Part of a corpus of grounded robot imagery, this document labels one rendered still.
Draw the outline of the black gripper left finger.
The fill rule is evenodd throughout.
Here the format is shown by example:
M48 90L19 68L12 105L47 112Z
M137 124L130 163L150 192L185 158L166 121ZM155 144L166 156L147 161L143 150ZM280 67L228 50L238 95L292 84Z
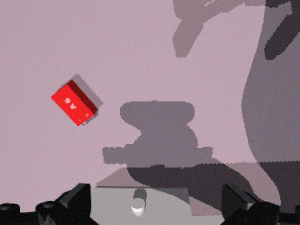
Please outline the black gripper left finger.
M55 201L36 205L35 210L20 213L18 204L1 204L0 225L99 225L89 217L91 214L89 183L78 183Z

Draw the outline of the red 9v battery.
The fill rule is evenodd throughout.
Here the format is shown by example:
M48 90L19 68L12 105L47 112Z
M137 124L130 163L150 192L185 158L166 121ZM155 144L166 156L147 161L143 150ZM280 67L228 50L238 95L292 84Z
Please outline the red 9v battery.
M73 80L59 89L51 98L77 126L94 117L98 109Z

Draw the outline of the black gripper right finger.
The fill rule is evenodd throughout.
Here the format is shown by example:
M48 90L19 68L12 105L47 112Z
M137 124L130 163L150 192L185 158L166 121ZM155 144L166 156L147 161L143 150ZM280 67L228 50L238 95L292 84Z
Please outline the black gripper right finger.
M281 213L278 205L259 202L235 184L223 184L221 211L225 221L220 225L300 225L300 205L295 214Z

